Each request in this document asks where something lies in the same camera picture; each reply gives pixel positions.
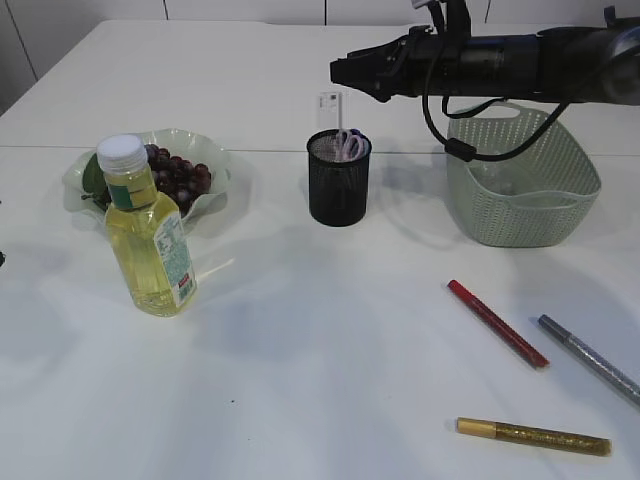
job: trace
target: white bottle cap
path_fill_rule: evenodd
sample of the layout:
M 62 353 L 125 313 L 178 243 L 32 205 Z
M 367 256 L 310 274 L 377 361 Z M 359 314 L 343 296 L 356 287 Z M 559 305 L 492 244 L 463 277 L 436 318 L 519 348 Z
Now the white bottle cap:
M 124 175 L 142 170 L 148 162 L 147 150 L 135 135 L 115 135 L 98 144 L 98 164 L 105 173 Z

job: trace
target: scissors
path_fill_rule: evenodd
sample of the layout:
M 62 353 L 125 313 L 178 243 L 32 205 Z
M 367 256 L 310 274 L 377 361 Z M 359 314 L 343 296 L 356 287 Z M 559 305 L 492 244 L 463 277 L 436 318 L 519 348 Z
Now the scissors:
M 369 144 L 357 130 L 338 130 L 336 134 L 336 162 L 352 162 L 365 156 Z

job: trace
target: bottle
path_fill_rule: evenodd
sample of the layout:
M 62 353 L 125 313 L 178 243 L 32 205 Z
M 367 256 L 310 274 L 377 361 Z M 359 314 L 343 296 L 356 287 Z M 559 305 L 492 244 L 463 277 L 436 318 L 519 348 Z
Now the bottle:
M 131 297 L 144 312 L 173 316 L 197 288 L 178 206 L 156 189 L 140 138 L 116 135 L 97 150 L 111 194 L 107 233 Z

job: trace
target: black mesh pen holder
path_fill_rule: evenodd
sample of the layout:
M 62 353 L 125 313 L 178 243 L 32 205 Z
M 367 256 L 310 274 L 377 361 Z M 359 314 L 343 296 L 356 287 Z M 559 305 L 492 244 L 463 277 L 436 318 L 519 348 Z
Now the black mesh pen holder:
M 309 211 L 318 222 L 346 227 L 359 222 L 367 211 L 371 142 L 363 155 L 340 161 L 336 153 L 338 130 L 317 133 L 307 143 L 309 152 Z

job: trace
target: red marker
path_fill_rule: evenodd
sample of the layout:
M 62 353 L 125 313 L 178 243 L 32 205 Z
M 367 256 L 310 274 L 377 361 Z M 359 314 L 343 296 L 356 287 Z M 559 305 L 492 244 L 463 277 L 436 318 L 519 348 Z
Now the red marker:
M 524 338 L 507 325 L 489 307 L 482 303 L 469 290 L 460 285 L 457 281 L 449 282 L 449 289 L 469 307 L 476 312 L 480 319 L 497 333 L 500 338 L 511 346 L 522 358 L 524 358 L 533 368 L 544 368 L 549 366 L 549 360 L 533 348 Z

